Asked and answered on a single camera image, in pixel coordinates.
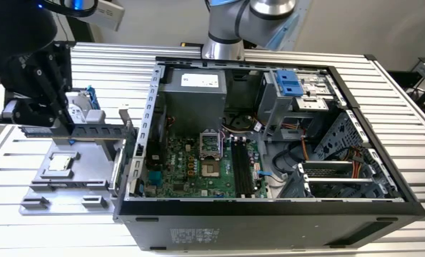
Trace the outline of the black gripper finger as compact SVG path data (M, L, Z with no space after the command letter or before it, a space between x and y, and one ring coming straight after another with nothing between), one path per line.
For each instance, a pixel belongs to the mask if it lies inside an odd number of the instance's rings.
M36 71L43 96L55 116L53 127L64 134L73 131L73 121L68 114L68 98L72 91L72 60L71 45L51 44L36 53Z
M4 123L52 127L55 113L48 104L15 93L5 96Z

